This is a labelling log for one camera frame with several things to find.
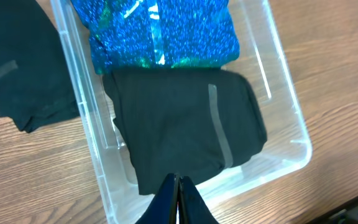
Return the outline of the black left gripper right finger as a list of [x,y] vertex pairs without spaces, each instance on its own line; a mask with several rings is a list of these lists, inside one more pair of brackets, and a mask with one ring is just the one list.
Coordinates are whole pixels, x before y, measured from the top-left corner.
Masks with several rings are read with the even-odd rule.
[[178,212],[179,224],[219,224],[188,176],[179,180]]

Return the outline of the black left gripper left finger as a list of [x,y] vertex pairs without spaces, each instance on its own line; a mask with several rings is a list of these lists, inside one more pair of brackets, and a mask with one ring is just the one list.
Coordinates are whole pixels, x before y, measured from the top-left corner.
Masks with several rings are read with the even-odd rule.
[[178,177],[168,174],[136,224],[176,224],[177,206]]

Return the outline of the black pants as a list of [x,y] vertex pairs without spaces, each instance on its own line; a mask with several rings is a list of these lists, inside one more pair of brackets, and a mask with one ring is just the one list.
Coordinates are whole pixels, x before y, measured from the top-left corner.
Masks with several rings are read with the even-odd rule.
[[240,166],[267,142],[250,83],[218,68],[123,68],[103,77],[139,193],[177,173],[195,184]]

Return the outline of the sparkly blue garment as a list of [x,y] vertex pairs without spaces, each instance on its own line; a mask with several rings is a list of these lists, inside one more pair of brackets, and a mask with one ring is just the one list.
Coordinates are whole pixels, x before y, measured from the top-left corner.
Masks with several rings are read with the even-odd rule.
[[222,67],[238,59],[227,0],[72,0],[96,74],[120,67]]

